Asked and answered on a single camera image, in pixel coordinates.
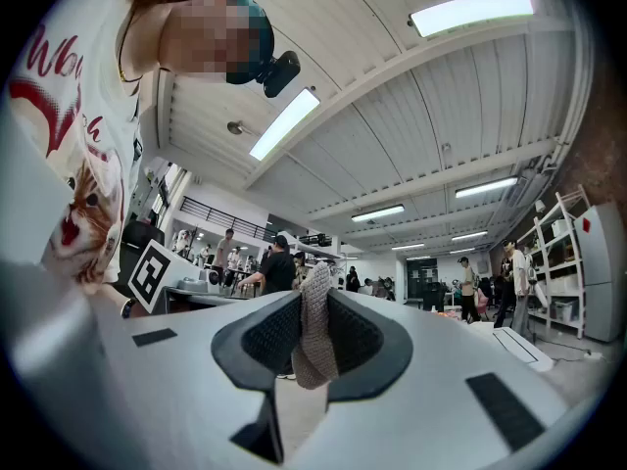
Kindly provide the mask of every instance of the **fluorescent light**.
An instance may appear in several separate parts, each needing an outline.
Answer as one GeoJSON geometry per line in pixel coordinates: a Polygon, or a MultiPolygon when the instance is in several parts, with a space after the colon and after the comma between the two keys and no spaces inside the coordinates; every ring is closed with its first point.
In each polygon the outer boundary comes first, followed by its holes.
{"type": "Polygon", "coordinates": [[[459,253],[469,253],[470,251],[474,251],[474,248],[471,247],[470,249],[460,249],[459,251],[451,251],[451,254],[458,255],[459,253]]]}
{"type": "Polygon", "coordinates": [[[451,240],[455,241],[455,240],[464,240],[464,239],[471,239],[474,237],[483,237],[484,235],[487,235],[488,231],[478,231],[476,233],[468,233],[467,235],[459,235],[458,237],[453,237],[451,240]]]}
{"type": "Polygon", "coordinates": [[[496,181],[490,181],[489,183],[483,183],[477,186],[470,186],[469,188],[461,188],[455,192],[455,198],[460,199],[462,197],[469,197],[477,193],[490,192],[492,190],[498,190],[500,188],[507,188],[507,186],[513,186],[518,182],[517,177],[506,177],[505,179],[498,179],[496,181]]]}
{"type": "Polygon", "coordinates": [[[267,128],[250,154],[258,161],[262,161],[270,150],[319,104],[320,101],[310,90],[303,89],[267,128]]]}
{"type": "Polygon", "coordinates": [[[398,214],[399,212],[404,212],[405,207],[400,206],[392,206],[391,208],[379,209],[377,211],[366,212],[365,214],[357,214],[353,216],[354,222],[359,221],[368,221],[369,219],[375,219],[376,217],[382,217],[384,215],[390,214],[398,214]]]}
{"type": "Polygon", "coordinates": [[[412,246],[393,247],[392,251],[402,251],[403,249],[417,249],[419,247],[424,247],[424,244],[413,244],[412,246]]]}
{"type": "Polygon", "coordinates": [[[533,15],[531,0],[452,0],[411,14],[420,36],[479,21],[533,15]]]}

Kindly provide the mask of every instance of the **black camera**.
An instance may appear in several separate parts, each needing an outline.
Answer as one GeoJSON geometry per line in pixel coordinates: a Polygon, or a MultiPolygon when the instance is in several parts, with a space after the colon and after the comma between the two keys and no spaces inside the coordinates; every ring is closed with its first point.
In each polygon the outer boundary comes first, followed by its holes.
{"type": "Polygon", "coordinates": [[[275,98],[300,72],[298,56],[294,51],[287,51],[278,60],[270,60],[268,67],[257,77],[257,82],[264,85],[266,97],[275,98]]]}

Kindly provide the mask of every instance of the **white ceiling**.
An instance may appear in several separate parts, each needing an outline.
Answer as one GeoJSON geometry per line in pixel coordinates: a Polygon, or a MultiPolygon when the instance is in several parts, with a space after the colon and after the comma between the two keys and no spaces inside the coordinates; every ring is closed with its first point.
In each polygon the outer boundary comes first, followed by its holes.
{"type": "MultiPolygon", "coordinates": [[[[274,56],[296,51],[302,72],[275,99],[258,84],[177,77],[161,92],[169,124],[159,137],[182,165],[368,250],[420,239],[446,250],[453,234],[487,228],[472,243],[483,246],[511,224],[521,203],[501,203],[506,192],[455,199],[455,190],[520,174],[553,149],[532,144],[560,134],[575,72],[586,66],[575,58],[567,0],[532,0],[529,20],[429,40],[408,26],[409,13],[448,0],[257,1],[274,27],[274,56]],[[259,135],[312,86],[321,104],[307,123],[263,162],[250,157],[259,135]],[[239,120],[253,134],[226,130],[239,120]],[[520,149],[525,159],[515,158],[520,149]],[[351,221],[395,204],[406,211],[375,225],[351,221]]],[[[534,178],[534,194],[546,180],[534,178]]]]}

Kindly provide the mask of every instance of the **brick wall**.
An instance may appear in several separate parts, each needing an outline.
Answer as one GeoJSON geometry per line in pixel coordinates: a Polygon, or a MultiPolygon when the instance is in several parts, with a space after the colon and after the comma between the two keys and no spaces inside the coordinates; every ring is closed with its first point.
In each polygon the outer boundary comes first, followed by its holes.
{"type": "MultiPolygon", "coordinates": [[[[595,72],[588,107],[572,148],[557,171],[552,186],[541,197],[547,210],[555,192],[573,192],[581,184],[592,205],[614,201],[627,227],[627,95],[623,80],[609,55],[597,47],[595,72]]],[[[532,209],[512,230],[519,238],[533,226],[532,209]]],[[[493,271],[500,271],[503,250],[490,252],[493,271]]]]}

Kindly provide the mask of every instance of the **black rubber pad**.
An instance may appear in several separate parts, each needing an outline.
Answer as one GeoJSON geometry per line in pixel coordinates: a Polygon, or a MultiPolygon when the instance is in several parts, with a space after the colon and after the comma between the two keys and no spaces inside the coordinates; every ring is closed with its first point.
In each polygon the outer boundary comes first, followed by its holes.
{"type": "Polygon", "coordinates": [[[536,417],[494,373],[468,378],[466,383],[512,451],[526,446],[544,431],[536,417]]]}
{"type": "Polygon", "coordinates": [[[151,331],[144,334],[136,334],[133,336],[133,341],[138,347],[145,347],[146,345],[152,345],[153,343],[159,343],[163,340],[173,338],[177,334],[169,327],[167,329],[160,329],[159,331],[151,331]]]}

